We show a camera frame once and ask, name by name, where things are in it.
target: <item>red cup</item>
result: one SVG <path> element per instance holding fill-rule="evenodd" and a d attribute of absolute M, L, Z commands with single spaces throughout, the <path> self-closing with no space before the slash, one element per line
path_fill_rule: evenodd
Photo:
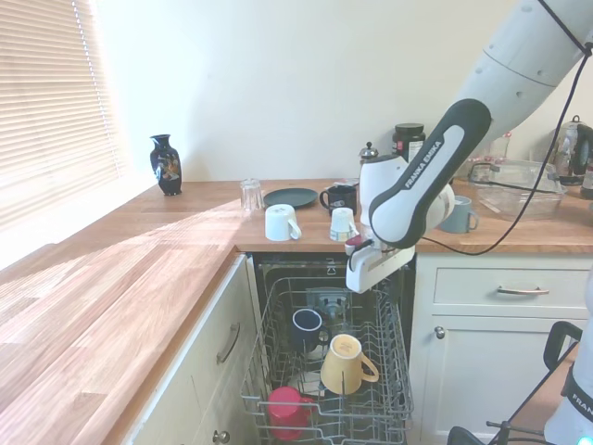
<path fill-rule="evenodd" d="M 279 387 L 271 392 L 268 402 L 271 403 L 268 405 L 268 414 L 272 426 L 305 428 L 312 408 L 302 406 L 301 403 L 314 403 L 315 400 L 301 396 L 300 392 L 293 387 Z M 302 432 L 300 429 L 273 429 L 271 431 L 280 440 L 296 440 Z"/>

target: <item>white cabinet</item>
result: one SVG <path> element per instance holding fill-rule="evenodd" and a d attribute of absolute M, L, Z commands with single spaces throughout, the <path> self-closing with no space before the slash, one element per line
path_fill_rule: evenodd
<path fill-rule="evenodd" d="M 230 432 L 230 444 L 256 442 L 240 397 L 256 337 L 258 299 L 252 288 L 241 255 L 146 402 L 127 443 L 211 444 L 215 430 Z"/>
<path fill-rule="evenodd" d="M 444 337 L 437 338 L 434 329 L 426 332 L 421 443 L 447 443 L 453 426 L 463 426 L 488 443 L 495 430 L 486 420 L 507 420 L 546 375 L 542 355 L 554 322 L 433 316 L 431 326 L 442 327 Z"/>
<path fill-rule="evenodd" d="M 419 255 L 410 445 L 446 444 L 453 426 L 487 443 L 496 431 L 486 420 L 508 419 L 546 374 L 542 357 L 552 325 L 585 326 L 591 265 L 590 255 Z M 500 294 L 499 286 L 549 293 Z"/>
<path fill-rule="evenodd" d="M 241 385 L 249 363 L 240 359 L 231 372 L 223 378 L 215 392 L 193 445 L 212 445 L 215 432 L 228 434 L 232 445 L 252 445 L 258 442 L 254 419 L 245 410 L 241 399 Z"/>

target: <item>drawer handle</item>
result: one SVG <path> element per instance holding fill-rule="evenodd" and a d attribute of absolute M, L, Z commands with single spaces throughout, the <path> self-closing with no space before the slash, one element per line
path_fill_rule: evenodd
<path fill-rule="evenodd" d="M 229 339 L 226 341 L 226 345 L 222 348 L 222 351 L 216 354 L 216 364 L 224 363 L 226 362 L 226 359 L 229 358 L 229 355 L 231 355 L 234 345 L 236 345 L 237 339 L 239 338 L 239 331 L 241 331 L 240 323 L 231 324 Z"/>
<path fill-rule="evenodd" d="M 521 290 L 521 289 L 505 289 L 502 286 L 499 286 L 497 289 L 497 293 L 499 294 L 508 294 L 508 295 L 530 295 L 530 296 L 537 296 L 537 295 L 547 295 L 549 294 L 548 289 L 541 289 L 536 287 L 533 290 Z"/>

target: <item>plate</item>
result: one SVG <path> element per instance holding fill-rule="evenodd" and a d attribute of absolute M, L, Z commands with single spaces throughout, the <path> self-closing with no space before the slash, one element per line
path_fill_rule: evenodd
<path fill-rule="evenodd" d="M 299 209 L 315 202 L 317 196 L 317 192 L 310 188 L 283 188 L 270 192 L 263 197 L 263 202 L 266 203 L 266 206 L 288 204 L 295 209 Z"/>

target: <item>dark blue mug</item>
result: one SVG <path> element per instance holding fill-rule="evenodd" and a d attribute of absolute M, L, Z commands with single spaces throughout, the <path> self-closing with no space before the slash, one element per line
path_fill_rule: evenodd
<path fill-rule="evenodd" d="M 319 338 L 320 332 L 327 334 L 327 339 Z M 311 352 L 318 345 L 327 346 L 332 339 L 332 332 L 322 325 L 322 317 L 313 309 L 299 309 L 293 313 L 291 341 L 298 352 Z"/>

